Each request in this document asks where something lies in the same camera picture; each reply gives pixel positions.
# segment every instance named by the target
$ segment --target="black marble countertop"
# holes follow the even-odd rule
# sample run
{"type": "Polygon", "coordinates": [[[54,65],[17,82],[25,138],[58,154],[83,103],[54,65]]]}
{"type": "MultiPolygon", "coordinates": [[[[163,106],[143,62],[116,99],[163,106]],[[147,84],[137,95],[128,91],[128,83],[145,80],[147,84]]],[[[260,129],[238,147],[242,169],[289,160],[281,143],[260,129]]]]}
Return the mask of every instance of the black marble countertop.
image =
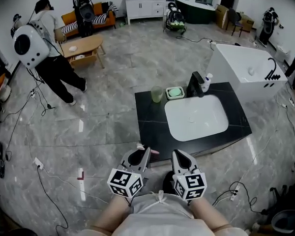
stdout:
{"type": "Polygon", "coordinates": [[[211,84],[205,95],[210,94],[221,101],[229,127],[222,133],[187,142],[176,140],[170,133],[165,114],[165,104],[168,102],[165,93],[160,103],[152,101],[150,91],[135,94],[141,142],[160,152],[158,156],[151,157],[151,162],[170,159],[174,149],[201,154],[202,151],[238,141],[252,133],[241,104],[228,82],[211,84]]]}

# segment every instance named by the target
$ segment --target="bottle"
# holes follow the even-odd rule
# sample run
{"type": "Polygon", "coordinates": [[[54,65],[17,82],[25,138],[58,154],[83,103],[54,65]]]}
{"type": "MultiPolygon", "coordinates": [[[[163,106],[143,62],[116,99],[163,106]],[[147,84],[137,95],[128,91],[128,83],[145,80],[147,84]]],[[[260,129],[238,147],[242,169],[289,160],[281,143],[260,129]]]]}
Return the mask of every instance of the bottle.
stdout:
{"type": "Polygon", "coordinates": [[[201,85],[201,89],[202,89],[203,92],[208,91],[208,88],[210,87],[212,78],[213,78],[213,75],[208,73],[208,75],[205,78],[205,82],[201,85]]]}

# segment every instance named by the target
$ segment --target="cardboard box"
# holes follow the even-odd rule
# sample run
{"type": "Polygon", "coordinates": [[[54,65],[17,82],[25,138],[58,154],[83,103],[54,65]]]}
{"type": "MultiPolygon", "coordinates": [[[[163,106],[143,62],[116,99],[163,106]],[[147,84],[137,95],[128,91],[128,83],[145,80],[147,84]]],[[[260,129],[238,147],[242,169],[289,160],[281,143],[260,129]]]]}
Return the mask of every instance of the cardboard box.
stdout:
{"type": "Polygon", "coordinates": [[[240,23],[243,25],[242,30],[246,31],[246,32],[250,32],[255,21],[253,21],[250,17],[248,17],[245,14],[240,14],[241,15],[241,21],[240,23]]]}
{"type": "MultiPolygon", "coordinates": [[[[226,29],[227,22],[228,22],[228,8],[222,5],[217,5],[217,8],[215,10],[215,23],[221,28],[226,29]]],[[[229,23],[227,30],[233,31],[234,25],[232,23],[229,23]]],[[[235,31],[240,31],[240,27],[236,27],[235,31]]]]}
{"type": "Polygon", "coordinates": [[[228,8],[222,5],[217,5],[217,8],[215,10],[215,23],[217,26],[219,26],[221,29],[225,29],[226,24],[225,21],[227,20],[227,12],[228,8]]]}

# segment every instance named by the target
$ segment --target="orange sofa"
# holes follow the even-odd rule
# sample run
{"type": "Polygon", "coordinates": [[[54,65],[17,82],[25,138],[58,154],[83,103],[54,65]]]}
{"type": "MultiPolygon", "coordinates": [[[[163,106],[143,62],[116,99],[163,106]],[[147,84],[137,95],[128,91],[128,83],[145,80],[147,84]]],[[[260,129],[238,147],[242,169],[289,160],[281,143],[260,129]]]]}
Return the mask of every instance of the orange sofa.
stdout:
{"type": "MultiPolygon", "coordinates": [[[[107,13],[103,13],[103,6],[102,3],[96,3],[93,6],[95,19],[93,20],[93,28],[102,28],[106,26],[115,26],[116,23],[116,12],[118,11],[117,7],[113,5],[112,2],[108,2],[109,7],[106,8],[107,13]]],[[[74,35],[79,34],[77,19],[75,16],[74,11],[65,14],[62,16],[62,20],[65,26],[62,28],[62,33],[66,37],[71,37],[74,35]]]]}

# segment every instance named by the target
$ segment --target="gray tile floor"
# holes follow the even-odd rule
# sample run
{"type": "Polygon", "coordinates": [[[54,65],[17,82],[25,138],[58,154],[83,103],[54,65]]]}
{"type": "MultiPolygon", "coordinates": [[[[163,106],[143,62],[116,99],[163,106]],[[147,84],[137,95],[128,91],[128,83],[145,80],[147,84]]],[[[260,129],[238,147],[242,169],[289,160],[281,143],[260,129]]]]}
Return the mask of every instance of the gray tile floor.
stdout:
{"type": "MultiPolygon", "coordinates": [[[[47,101],[56,108],[42,117],[43,108],[38,98],[31,99],[13,133],[9,147],[12,158],[6,163],[5,178],[0,179],[0,205],[16,222],[39,235],[55,235],[55,226],[65,223],[44,194],[32,159],[39,158],[49,175],[59,176],[77,187],[78,169],[83,168],[85,191],[109,201],[112,195],[106,180],[111,168],[140,140],[134,93],[149,90],[154,85],[164,88],[187,85],[193,71],[199,71],[203,76],[206,74],[213,53],[205,40],[192,43],[175,39],[176,33],[163,33],[161,21],[137,21],[120,29],[103,30],[100,34],[105,39],[106,68],[101,69],[96,63],[76,69],[80,76],[88,79],[86,93],[67,86],[77,104],[68,106],[46,85],[41,85],[47,101]]],[[[237,33],[231,37],[229,32],[222,31],[215,24],[188,25],[185,36],[194,40],[208,37],[238,42],[247,47],[253,47],[251,41],[254,39],[254,33],[245,32],[241,38],[237,33]]],[[[23,106],[35,82],[25,68],[20,67],[11,87],[12,95],[4,106],[5,115],[23,106]]],[[[288,105],[288,114],[295,126],[295,108],[288,101],[289,93],[295,99],[287,87],[278,93],[277,99],[288,105]]],[[[252,165],[242,182],[250,197],[258,197],[253,209],[260,211],[273,203],[270,186],[280,188],[282,184],[295,181],[295,174],[291,173],[295,161],[295,137],[286,110],[279,107],[274,98],[243,107],[253,134],[197,160],[206,173],[206,197],[210,202],[232,182],[240,180],[252,165]],[[262,149],[263,153],[252,163],[262,149]]],[[[16,120],[17,115],[12,115],[0,124],[0,141],[5,148],[16,120]]],[[[144,192],[157,191],[170,168],[169,165],[152,168],[144,192]]],[[[49,177],[45,171],[41,172],[41,177],[47,193],[68,220],[69,229],[60,229],[61,235],[71,235],[87,228],[106,206],[90,196],[83,201],[79,190],[57,177],[49,177]]],[[[234,202],[225,200],[217,208],[234,226],[242,228],[263,219],[249,210],[243,188],[234,202]]]]}

